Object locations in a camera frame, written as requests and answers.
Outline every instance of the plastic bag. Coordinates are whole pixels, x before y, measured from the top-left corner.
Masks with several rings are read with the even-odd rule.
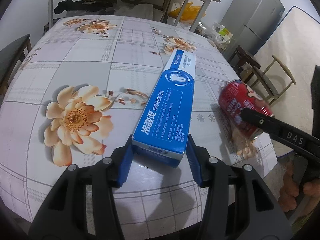
[[[222,50],[225,50],[231,42],[232,34],[223,25],[214,23],[212,28],[210,28],[204,23],[200,23],[197,28],[200,35],[213,41],[213,43]],[[220,32],[223,30],[228,32],[229,35],[224,34],[224,36],[222,36]]]
[[[117,0],[114,15],[136,17],[146,20],[153,19],[153,5],[148,3],[132,5]]]
[[[192,4],[193,4],[193,2],[187,3],[187,6],[184,9],[184,11],[182,13],[182,16],[180,18],[180,22],[181,21],[190,21],[190,20],[193,21],[197,17],[201,6],[191,6]],[[175,9],[174,11],[170,12],[168,14],[168,16],[172,17],[172,18],[177,18],[180,10],[181,10],[181,7],[179,7],[178,9]]]

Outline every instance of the floral tablecloth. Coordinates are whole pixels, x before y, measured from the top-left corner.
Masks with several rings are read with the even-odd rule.
[[[173,49],[197,55],[190,133],[226,164],[252,164],[264,177],[275,165],[262,134],[258,154],[236,154],[217,98],[237,79],[207,39],[144,19],[85,16],[58,21],[34,46],[15,75],[0,110],[0,195],[32,221],[65,170],[95,164],[123,146]],[[87,220],[94,233],[92,194]],[[178,168],[135,156],[127,182],[114,191],[126,239],[172,233],[199,222],[207,189],[193,181],[187,157]]]

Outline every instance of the yellow plastic bag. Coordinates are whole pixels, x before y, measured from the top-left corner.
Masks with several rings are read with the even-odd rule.
[[[187,3],[187,6],[184,9],[184,11],[182,13],[182,16],[180,18],[180,22],[194,20],[197,17],[201,6],[191,6],[192,4],[193,4],[193,2]],[[181,10],[181,7],[179,7],[178,9],[175,9],[174,11],[170,12],[168,14],[169,17],[177,18],[180,10]]]

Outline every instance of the box label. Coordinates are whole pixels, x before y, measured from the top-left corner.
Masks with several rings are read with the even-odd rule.
[[[166,141],[172,141],[175,135],[177,116],[180,111],[182,92],[168,89],[156,123],[153,136]]]
[[[183,51],[182,50],[177,50],[177,52],[175,54],[175,57],[174,57],[174,59],[173,59],[173,61],[171,63],[170,68],[179,69],[179,65],[180,65],[180,62],[181,62],[182,55],[183,55]]]

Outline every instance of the white plastic bag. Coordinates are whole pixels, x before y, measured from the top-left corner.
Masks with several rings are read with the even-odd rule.
[[[207,38],[209,40],[212,40],[218,48],[225,50],[227,46],[230,44],[231,42],[230,36],[232,37],[231,33],[230,33],[231,34],[230,36],[229,35],[222,36],[221,34],[219,34],[225,29],[225,26],[221,24],[213,23],[211,28],[208,28],[206,26],[205,29],[206,29],[205,31],[206,35],[208,36]]]
[[[153,6],[152,4],[144,3],[138,5],[132,5],[130,3],[117,0],[116,10],[114,15],[136,17],[146,20],[152,20],[153,18]]]

